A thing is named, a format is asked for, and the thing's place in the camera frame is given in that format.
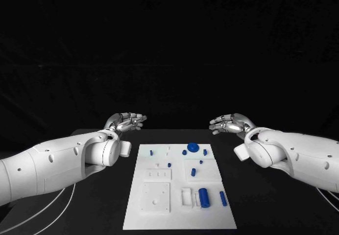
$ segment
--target blue block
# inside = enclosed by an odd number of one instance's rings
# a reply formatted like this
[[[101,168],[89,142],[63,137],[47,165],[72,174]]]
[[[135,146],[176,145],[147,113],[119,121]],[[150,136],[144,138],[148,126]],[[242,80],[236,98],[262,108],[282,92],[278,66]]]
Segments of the blue block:
[[[222,201],[222,206],[225,207],[228,205],[228,203],[226,203],[223,191],[220,191],[220,201]]]
[[[199,189],[199,198],[200,198],[202,208],[207,208],[209,207],[209,199],[207,199],[207,193],[206,193],[204,188]]]
[[[191,153],[196,153],[199,151],[199,145],[196,143],[189,143],[187,144],[187,150],[191,152]]]

